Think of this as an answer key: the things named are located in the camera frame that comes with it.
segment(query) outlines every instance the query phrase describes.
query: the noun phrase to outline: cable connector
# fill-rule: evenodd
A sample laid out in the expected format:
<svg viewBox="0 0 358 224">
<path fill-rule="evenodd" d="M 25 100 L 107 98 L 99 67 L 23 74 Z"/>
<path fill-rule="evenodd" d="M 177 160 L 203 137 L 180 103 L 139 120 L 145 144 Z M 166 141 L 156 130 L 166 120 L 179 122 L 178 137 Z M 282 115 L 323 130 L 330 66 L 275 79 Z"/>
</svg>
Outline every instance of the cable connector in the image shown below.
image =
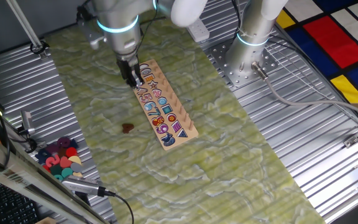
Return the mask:
<svg viewBox="0 0 358 224">
<path fill-rule="evenodd" d="M 257 72 L 259 74 L 260 78 L 263 81 L 265 81 L 269 77 L 257 62 L 253 62 L 251 64 L 251 68 L 253 69 L 253 71 L 255 71 L 255 72 Z"/>
</svg>

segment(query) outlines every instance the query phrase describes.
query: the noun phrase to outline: metal grating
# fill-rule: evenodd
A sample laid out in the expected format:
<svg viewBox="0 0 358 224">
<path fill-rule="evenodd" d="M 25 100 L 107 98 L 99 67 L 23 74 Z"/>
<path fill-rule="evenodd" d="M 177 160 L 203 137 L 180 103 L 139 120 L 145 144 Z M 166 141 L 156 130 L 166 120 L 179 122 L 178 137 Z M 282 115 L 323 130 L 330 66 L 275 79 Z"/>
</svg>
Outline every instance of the metal grating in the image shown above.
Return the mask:
<svg viewBox="0 0 358 224">
<path fill-rule="evenodd" d="M 241 8 L 246 2 L 240 0 Z M 209 0 L 201 19 L 210 31 L 210 38 L 200 46 L 214 64 L 209 48 L 234 36 L 237 17 L 230 1 Z M 284 47 L 272 47 L 267 49 L 303 81 L 311 80 L 324 95 L 343 100 L 322 74 L 310 68 L 299 55 Z M 301 76 L 298 68 L 308 79 Z M 217 70 L 225 78 L 223 71 Z M 282 67 L 269 75 L 278 93 L 289 100 L 323 99 Z M 234 87 L 228 79 L 225 82 L 312 205 L 328 223 L 356 206 L 358 199 L 353 202 L 347 199 L 358 195 L 358 144 L 347 149 L 343 141 L 358 132 L 358 123 L 332 105 L 302 108 L 283 105 L 264 82 L 257 77 L 250 78 L 252 82 L 240 88 Z M 15 126 L 20 125 L 20 110 L 32 112 L 37 140 L 52 143 L 61 136 L 75 138 L 85 165 L 84 175 L 99 178 L 52 59 L 40 60 L 28 51 L 28 46 L 0 55 L 0 101 L 7 108 L 5 116 Z M 89 200 L 104 218 L 115 220 L 106 198 L 90 197 Z M 68 223 L 45 207 L 40 210 L 60 223 Z"/>
<path fill-rule="evenodd" d="M 243 9 L 247 1 L 240 2 Z M 358 199 L 347 199 L 356 194 L 358 197 L 358 144 L 349 149 L 343 144 L 358 132 L 358 122 L 347 116 L 351 112 L 345 114 L 333 105 L 284 105 L 257 76 L 249 77 L 250 83 L 236 88 L 210 54 L 214 46 L 234 37 L 237 17 L 231 2 L 208 1 L 201 20 L 210 31 L 209 39 L 199 43 L 201 48 L 320 215 L 331 223 L 357 206 Z M 272 34 L 289 39 L 278 27 Z M 323 100 L 325 96 L 304 83 L 311 81 L 322 94 L 344 101 L 322 74 L 298 54 L 275 44 L 266 48 L 299 77 L 282 66 L 269 73 L 280 95 L 292 101 Z"/>
<path fill-rule="evenodd" d="M 36 133 L 36 141 L 51 144 L 62 136 L 75 139 L 78 155 L 83 165 L 83 176 L 98 179 L 99 174 L 90 154 L 70 100 L 60 81 L 55 64 L 49 58 L 41 60 L 20 47 L 0 55 L 0 102 L 5 107 L 4 117 L 15 127 L 21 125 L 21 110 L 30 111 Z M 89 196 L 96 212 L 106 220 L 115 222 L 116 217 L 107 197 Z M 70 223 L 65 217 L 40 206 L 43 216 L 50 216 L 59 223 Z"/>
</svg>

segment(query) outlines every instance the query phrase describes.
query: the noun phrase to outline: gray cable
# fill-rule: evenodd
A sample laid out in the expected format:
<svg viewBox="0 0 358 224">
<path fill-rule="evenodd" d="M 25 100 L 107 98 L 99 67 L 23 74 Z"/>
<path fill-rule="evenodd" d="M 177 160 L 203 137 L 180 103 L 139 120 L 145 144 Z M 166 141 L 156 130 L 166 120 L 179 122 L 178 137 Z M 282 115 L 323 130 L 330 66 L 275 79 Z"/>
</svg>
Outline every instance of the gray cable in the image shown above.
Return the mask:
<svg viewBox="0 0 358 224">
<path fill-rule="evenodd" d="M 265 83 L 267 84 L 267 86 L 270 88 L 270 90 L 272 91 L 272 93 L 277 97 L 277 99 L 279 99 L 281 102 L 288 104 L 288 105 L 292 105 L 292 106 L 309 106 L 309 105 L 320 105 L 320 104 L 333 104 L 333 105 L 341 105 L 341 106 L 345 106 L 347 108 L 350 108 L 352 110 L 355 110 L 358 112 L 358 108 L 350 105 L 349 103 L 345 103 L 345 102 L 340 102 L 340 101 L 336 101 L 336 100 L 319 100 L 319 101 L 311 101 L 311 102 L 292 102 L 292 101 L 288 101 L 284 98 L 282 98 L 274 89 L 274 87 L 272 86 L 272 84 L 270 83 L 270 81 L 268 79 L 265 80 Z"/>
</svg>

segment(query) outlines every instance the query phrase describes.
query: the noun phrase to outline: green marble tabletop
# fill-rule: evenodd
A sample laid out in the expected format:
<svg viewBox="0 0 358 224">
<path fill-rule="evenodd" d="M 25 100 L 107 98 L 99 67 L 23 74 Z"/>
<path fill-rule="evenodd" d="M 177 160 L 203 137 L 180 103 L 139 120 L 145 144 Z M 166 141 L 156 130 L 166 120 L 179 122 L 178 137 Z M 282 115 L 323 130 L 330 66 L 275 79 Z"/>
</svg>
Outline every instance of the green marble tabletop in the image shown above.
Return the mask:
<svg viewBox="0 0 358 224">
<path fill-rule="evenodd" d="M 324 223 L 186 29 L 153 23 L 139 53 L 157 61 L 200 134 L 169 151 L 107 45 L 92 50 L 77 27 L 47 42 L 101 180 L 135 223 Z M 123 134 L 123 123 L 135 129 Z"/>
</svg>

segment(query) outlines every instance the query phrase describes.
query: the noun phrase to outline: wooden puzzle board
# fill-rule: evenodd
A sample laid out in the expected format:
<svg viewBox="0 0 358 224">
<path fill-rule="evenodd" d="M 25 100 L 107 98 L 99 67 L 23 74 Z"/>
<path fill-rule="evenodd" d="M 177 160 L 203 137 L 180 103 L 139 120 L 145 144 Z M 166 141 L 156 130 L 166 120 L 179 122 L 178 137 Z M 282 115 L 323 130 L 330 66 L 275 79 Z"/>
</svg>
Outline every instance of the wooden puzzle board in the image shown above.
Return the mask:
<svg viewBox="0 0 358 224">
<path fill-rule="evenodd" d="M 162 147 L 167 151 L 197 137 L 194 121 L 156 61 L 142 63 L 140 73 L 145 83 L 134 92 Z"/>
</svg>

